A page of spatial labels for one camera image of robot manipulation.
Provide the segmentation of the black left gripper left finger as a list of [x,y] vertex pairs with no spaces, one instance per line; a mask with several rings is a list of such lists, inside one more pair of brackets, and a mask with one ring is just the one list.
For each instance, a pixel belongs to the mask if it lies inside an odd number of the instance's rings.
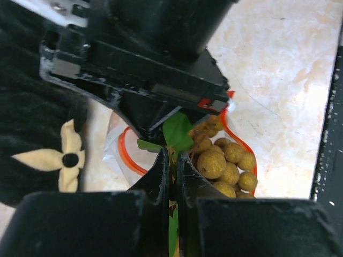
[[126,256],[168,256],[169,158],[165,148],[127,193],[135,200],[125,213],[131,238],[125,246]]

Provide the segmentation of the black pillow cream flowers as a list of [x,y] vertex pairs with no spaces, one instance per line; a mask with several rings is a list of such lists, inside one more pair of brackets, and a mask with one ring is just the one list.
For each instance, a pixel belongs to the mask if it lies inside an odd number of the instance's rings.
[[39,75],[43,20],[1,1],[1,203],[35,192],[74,193],[85,164],[85,99]]

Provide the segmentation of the brown longan bunch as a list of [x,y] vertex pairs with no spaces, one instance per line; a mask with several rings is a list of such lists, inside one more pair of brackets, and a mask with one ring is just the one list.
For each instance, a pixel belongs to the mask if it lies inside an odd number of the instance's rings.
[[144,177],[152,171],[165,177],[168,255],[180,256],[200,245],[197,199],[252,197],[257,164],[249,146],[229,130],[224,114],[192,126],[186,114],[176,112],[163,122],[162,133],[165,148],[142,140],[138,147],[158,151]]

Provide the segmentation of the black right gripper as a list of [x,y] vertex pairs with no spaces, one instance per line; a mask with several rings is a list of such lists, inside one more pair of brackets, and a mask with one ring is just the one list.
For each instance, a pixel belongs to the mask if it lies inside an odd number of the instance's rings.
[[44,21],[41,77],[113,109],[162,142],[176,112],[195,125],[228,107],[229,82],[206,46],[233,1],[84,1],[86,26]]

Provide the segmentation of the clear zip bag orange zipper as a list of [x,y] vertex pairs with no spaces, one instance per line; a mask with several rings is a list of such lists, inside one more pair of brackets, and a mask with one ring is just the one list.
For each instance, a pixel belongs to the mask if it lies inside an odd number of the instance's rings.
[[[226,110],[191,127],[185,115],[176,113],[163,125],[167,132],[169,165],[176,171],[178,154],[186,151],[194,168],[224,195],[252,198],[258,184],[257,161],[252,149],[230,130],[227,115],[235,108],[229,100]],[[138,138],[117,114],[112,114],[103,160],[129,186],[153,166],[161,146]]]

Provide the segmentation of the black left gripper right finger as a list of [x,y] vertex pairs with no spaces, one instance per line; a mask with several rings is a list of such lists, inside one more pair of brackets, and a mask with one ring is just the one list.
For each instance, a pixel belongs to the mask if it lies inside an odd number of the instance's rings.
[[186,151],[177,158],[178,228],[181,256],[215,256],[225,196],[193,166]]

